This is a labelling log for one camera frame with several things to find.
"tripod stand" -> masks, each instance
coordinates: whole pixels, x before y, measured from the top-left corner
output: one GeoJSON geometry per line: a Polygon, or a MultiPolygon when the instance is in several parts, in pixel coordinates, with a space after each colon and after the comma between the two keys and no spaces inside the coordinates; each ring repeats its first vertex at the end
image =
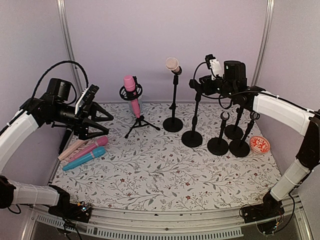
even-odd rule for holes
{"type": "Polygon", "coordinates": [[[129,137],[129,134],[131,133],[131,131],[133,129],[142,128],[142,127],[145,127],[145,126],[151,126],[151,127],[155,128],[158,131],[160,130],[160,127],[157,127],[157,126],[151,124],[150,122],[146,121],[145,117],[142,115],[139,118],[135,119],[135,123],[133,124],[132,127],[130,127],[129,132],[124,136],[124,138],[127,139],[129,137]]]}

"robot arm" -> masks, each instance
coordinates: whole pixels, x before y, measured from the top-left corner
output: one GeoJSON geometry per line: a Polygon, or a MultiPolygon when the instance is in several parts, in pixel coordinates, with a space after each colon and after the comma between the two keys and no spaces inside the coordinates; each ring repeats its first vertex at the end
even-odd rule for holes
{"type": "Polygon", "coordinates": [[[70,203],[70,195],[63,189],[54,185],[36,186],[19,183],[1,175],[18,147],[44,123],[52,124],[52,127],[72,128],[74,134],[82,140],[109,133],[107,128],[97,123],[113,119],[112,115],[93,102],[99,88],[91,85],[83,92],[76,107],[73,107],[64,103],[68,100],[70,86],[71,83],[68,81],[52,78],[46,93],[40,98],[27,100],[16,113],[15,120],[11,121],[11,125],[8,123],[0,135],[0,209],[14,204],[40,204],[51,206],[49,213],[59,217],[83,222],[89,220],[90,214],[79,210],[84,206],[70,203]],[[106,117],[97,117],[97,112],[106,117]],[[100,131],[89,133],[89,127],[100,131]]]}
{"type": "Polygon", "coordinates": [[[251,112],[269,116],[304,136],[295,161],[272,189],[266,193],[262,206],[259,206],[259,208],[262,207],[259,213],[262,219],[274,217],[281,207],[281,200],[298,187],[319,164],[320,113],[296,104],[290,104],[285,99],[279,98],[261,87],[248,87],[246,66],[242,62],[225,61],[222,77],[221,67],[216,67],[219,62],[212,54],[207,55],[205,61],[208,69],[211,69],[212,75],[201,77],[200,83],[191,79],[189,84],[198,94],[204,94],[204,96],[220,94],[220,97],[231,99],[233,104],[240,105],[251,112]]]}

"microphone clip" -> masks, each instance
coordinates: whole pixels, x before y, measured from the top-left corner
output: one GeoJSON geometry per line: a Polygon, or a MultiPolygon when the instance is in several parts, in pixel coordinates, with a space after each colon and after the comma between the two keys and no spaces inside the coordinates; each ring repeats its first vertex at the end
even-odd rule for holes
{"type": "Polygon", "coordinates": [[[142,95],[143,89],[142,86],[138,83],[137,77],[133,76],[135,82],[135,90],[127,91],[125,86],[122,86],[119,91],[120,97],[125,101],[132,101],[139,98],[142,95]]]}

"white microphone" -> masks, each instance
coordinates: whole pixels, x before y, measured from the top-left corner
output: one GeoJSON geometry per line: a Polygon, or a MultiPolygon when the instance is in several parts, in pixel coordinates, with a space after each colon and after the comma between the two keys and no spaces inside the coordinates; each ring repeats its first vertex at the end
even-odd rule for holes
{"type": "Polygon", "coordinates": [[[179,66],[179,62],[175,57],[167,58],[165,60],[165,67],[166,67],[166,69],[174,72],[177,75],[181,74],[181,72],[182,72],[182,69],[179,66]]]}

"metal frame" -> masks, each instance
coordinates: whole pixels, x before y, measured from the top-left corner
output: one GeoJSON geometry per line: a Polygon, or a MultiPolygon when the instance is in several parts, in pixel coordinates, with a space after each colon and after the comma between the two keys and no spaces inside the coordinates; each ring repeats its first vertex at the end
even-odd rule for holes
{"type": "MultiPolygon", "coordinates": [[[[310,227],[298,195],[294,195],[295,217],[303,240],[313,240],[310,227]]],[[[285,216],[293,210],[293,202],[287,197],[282,201],[285,216]]],[[[89,223],[77,222],[82,235],[109,240],[191,240],[231,239],[243,236],[242,227],[270,221],[245,223],[239,216],[239,207],[198,211],[135,211],[95,207],[89,223]]],[[[22,240],[29,240],[35,222],[63,229],[63,220],[48,214],[44,206],[36,206],[29,218],[22,240]]]]}
{"type": "MultiPolygon", "coordinates": [[[[69,26],[67,21],[67,13],[66,13],[66,7],[65,7],[65,0],[56,0],[57,7],[58,7],[58,13],[61,23],[61,30],[63,34],[65,49],[67,51],[69,60],[75,61],[75,55],[71,44],[71,38],[70,38],[70,32],[69,32],[69,26]]],[[[81,80],[77,71],[77,68],[71,64],[71,72],[74,78],[75,83],[75,89],[77,91],[78,95],[81,95],[81,93],[84,90],[84,87],[81,84],[81,80]]]]}
{"type": "Polygon", "coordinates": [[[268,42],[268,38],[269,38],[269,32],[270,32],[270,28],[271,28],[272,17],[273,17],[273,13],[274,13],[274,6],[275,6],[275,0],[267,0],[262,40],[261,40],[258,59],[256,61],[256,65],[255,65],[255,69],[254,69],[254,73],[253,73],[251,86],[257,85],[258,81],[259,81],[259,76],[260,76],[262,64],[264,61],[264,56],[265,56],[265,52],[266,52],[266,48],[267,48],[267,42],[268,42]]]}

